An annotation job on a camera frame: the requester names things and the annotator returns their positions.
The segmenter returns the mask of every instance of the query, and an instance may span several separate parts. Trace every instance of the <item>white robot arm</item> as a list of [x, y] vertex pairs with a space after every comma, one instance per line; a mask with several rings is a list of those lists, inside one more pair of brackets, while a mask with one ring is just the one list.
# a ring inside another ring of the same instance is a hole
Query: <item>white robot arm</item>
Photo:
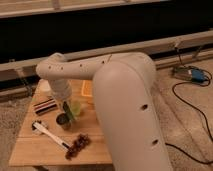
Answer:
[[155, 65], [144, 53], [119, 53], [67, 62], [59, 53], [36, 68], [57, 100], [71, 94], [67, 79], [93, 80], [97, 117], [116, 171], [172, 170], [150, 88]]

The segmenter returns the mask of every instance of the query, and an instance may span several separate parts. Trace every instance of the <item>wire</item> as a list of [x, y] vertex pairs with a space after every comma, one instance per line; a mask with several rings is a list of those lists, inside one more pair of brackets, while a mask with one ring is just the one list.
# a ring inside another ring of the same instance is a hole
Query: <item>wire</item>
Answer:
[[[197, 86], [200, 86], [200, 87], [207, 87], [211, 84], [211, 80], [212, 80], [212, 74], [207, 71], [207, 70], [204, 70], [204, 69], [200, 69], [198, 67], [195, 67], [195, 66], [185, 66], [183, 65], [184, 67], [187, 67], [189, 69], [198, 69], [198, 70], [201, 70], [203, 71], [205, 74], [205, 81], [204, 83], [196, 83], [196, 82], [190, 82], [190, 81], [186, 81], [186, 82], [180, 82], [180, 83], [177, 83], [177, 84], [174, 84], [172, 86], [172, 92], [174, 93], [174, 95], [179, 99], [181, 100], [182, 102], [184, 102], [185, 104], [191, 106], [193, 109], [197, 110], [198, 112], [200, 112], [202, 114], [202, 116], [204, 117], [205, 119], [205, 124], [206, 124], [206, 127], [207, 127], [207, 132], [208, 132], [208, 135], [209, 135], [209, 138], [211, 139], [211, 141], [213, 142], [213, 136], [211, 134], [211, 131], [210, 131], [210, 128], [209, 128], [209, 123], [208, 123], [208, 119], [205, 115], [205, 113], [200, 110], [198, 107], [192, 105], [191, 103], [187, 102], [186, 100], [184, 100], [182, 97], [180, 97], [176, 91], [175, 91], [175, 88], [179, 85], [183, 85], [183, 84], [193, 84], [193, 85], [197, 85]], [[176, 145], [173, 145], [173, 144], [170, 144], [170, 143], [165, 143], [167, 146], [170, 146], [170, 147], [173, 147], [177, 150], [179, 150], [180, 152], [182, 152], [183, 154], [185, 154], [186, 156], [188, 156], [190, 159], [194, 160], [195, 162], [198, 162], [200, 164], [204, 164], [204, 165], [210, 165], [210, 164], [213, 164], [213, 161], [201, 161], [201, 160], [198, 160], [196, 159], [195, 157], [191, 156], [189, 153], [187, 153], [186, 151], [184, 151], [183, 149], [181, 149], [180, 147], [177, 147]]]
[[169, 143], [165, 143], [167, 146], [170, 146], [170, 147], [173, 147], [177, 150], [179, 150], [180, 152], [182, 152], [183, 154], [185, 154], [187, 157], [189, 157], [190, 159], [196, 161], [197, 163], [200, 163], [200, 164], [205, 164], [205, 165], [210, 165], [210, 164], [213, 164], [213, 161], [201, 161], [201, 160], [198, 160], [196, 159], [195, 157], [191, 156], [189, 153], [187, 153], [186, 151], [184, 151], [183, 149], [181, 149], [180, 147], [177, 147], [176, 145], [173, 145], [173, 144], [169, 144]]
[[175, 50], [176, 50], [176, 52], [177, 52], [177, 54], [178, 54], [178, 58], [179, 58], [180, 64], [181, 64], [183, 67], [186, 67], [186, 65], [185, 65], [185, 64], [183, 63], [183, 61], [182, 61], [179, 48], [175, 47]]

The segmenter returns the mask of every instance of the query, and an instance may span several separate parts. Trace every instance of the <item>wooden tabletop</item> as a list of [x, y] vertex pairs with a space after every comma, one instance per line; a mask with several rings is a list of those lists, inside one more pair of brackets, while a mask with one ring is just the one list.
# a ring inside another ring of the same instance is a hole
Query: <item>wooden tabletop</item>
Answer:
[[[56, 124], [56, 117], [60, 110], [48, 112], [42, 116], [37, 116], [33, 105], [48, 97], [40, 91], [39, 86], [30, 103], [28, 112], [16, 140], [9, 165], [10, 166], [37, 166], [37, 165], [81, 165], [81, 164], [111, 164], [112, 160], [105, 145], [103, 133], [99, 126], [92, 97], [83, 97], [81, 88], [83, 81], [71, 80], [72, 99], [78, 100], [82, 104], [81, 114], [77, 118], [76, 124], [71, 129], [64, 131]], [[36, 135], [32, 132], [32, 122], [42, 120], [48, 124], [48, 129], [53, 134], [59, 136], [68, 143], [72, 143], [80, 133], [86, 133], [92, 143], [83, 149], [77, 157], [72, 160], [65, 159], [66, 150], [57, 145], [46, 135]]]

